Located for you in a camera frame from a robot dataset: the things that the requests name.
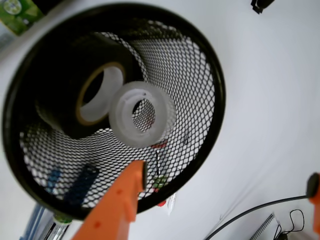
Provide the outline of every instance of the clear tape roll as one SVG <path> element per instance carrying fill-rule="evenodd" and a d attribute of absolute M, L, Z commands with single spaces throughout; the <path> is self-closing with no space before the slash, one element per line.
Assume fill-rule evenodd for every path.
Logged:
<path fill-rule="evenodd" d="M 133 112 L 138 104 L 137 111 L 143 117 L 134 121 Z M 133 81 L 115 94 L 109 123 L 119 141 L 130 147 L 144 148 L 166 140 L 174 129 L 176 116 L 173 100 L 162 89 L 147 82 Z M 141 122 L 145 120 L 149 121 L 148 127 L 142 129 Z"/>

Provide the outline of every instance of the white surface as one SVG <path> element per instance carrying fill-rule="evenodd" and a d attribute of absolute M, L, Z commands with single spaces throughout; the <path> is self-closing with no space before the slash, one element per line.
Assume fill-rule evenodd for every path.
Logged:
<path fill-rule="evenodd" d="M 129 239 L 203 240 L 220 218 L 303 195 L 309 175 L 320 170 L 320 1 L 276 0 L 261 15 L 252 11 L 250 0 L 148 2 L 187 18 L 208 38 L 223 68 L 227 106 L 213 150 L 179 191 L 170 217 L 159 207 L 139 214 Z M 0 60 L 0 97 L 36 39 L 71 14 L 101 3 L 110 1 L 65 3 L 16 40 Z M 0 172 L 1 239 L 16 240 L 34 202 L 11 176 L 4 155 Z M 307 209 L 311 221 L 306 200 L 292 204 Z M 281 216 L 287 216 L 291 206 L 281 206 L 287 207 Z M 235 222 L 214 239 L 250 237 L 265 219 L 259 222 L 260 215 Z M 239 227 L 248 221 L 251 232 Z M 71 225 L 66 240 L 79 225 Z"/>

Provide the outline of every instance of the mesh pencil holder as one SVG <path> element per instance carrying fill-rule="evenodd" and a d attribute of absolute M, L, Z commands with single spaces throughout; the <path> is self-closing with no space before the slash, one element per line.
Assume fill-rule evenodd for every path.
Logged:
<path fill-rule="evenodd" d="M 39 62 L 47 61 L 54 69 L 59 59 L 50 59 L 52 49 L 70 36 L 87 33 L 98 33 L 126 47 L 134 58 L 136 78 L 162 89 L 172 99 L 176 120 L 164 144 L 129 147 L 108 127 L 72 139 L 39 117 L 34 98 L 39 88 L 32 77 Z M 36 201 L 79 220 L 88 215 L 129 163 L 144 160 L 147 185 L 138 196 L 139 213 L 175 193 L 206 160 L 222 126 L 225 98 L 218 58 L 194 26 L 153 6 L 103 5 L 56 26 L 26 55 L 6 96 L 4 149 L 13 174 Z M 133 121 L 143 129 L 152 111 L 150 103 L 142 100 L 132 113 Z M 94 177 L 83 174 L 84 169 Z M 52 172 L 57 173 L 54 186 Z M 155 186 L 159 179 L 161 188 Z M 70 197 L 75 183 L 77 188 Z"/>

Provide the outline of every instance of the black electrical tape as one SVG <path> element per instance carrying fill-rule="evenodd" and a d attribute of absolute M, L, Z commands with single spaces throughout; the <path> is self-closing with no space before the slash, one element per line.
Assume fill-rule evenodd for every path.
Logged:
<path fill-rule="evenodd" d="M 73 139 L 109 128 L 108 114 L 90 122 L 82 118 L 80 108 L 101 86 L 105 68 L 118 68 L 124 77 L 123 84 L 131 82 L 133 55 L 100 33 L 63 36 L 60 41 L 47 45 L 32 63 L 33 68 L 36 66 L 32 77 L 37 82 L 38 115 L 53 129 Z"/>

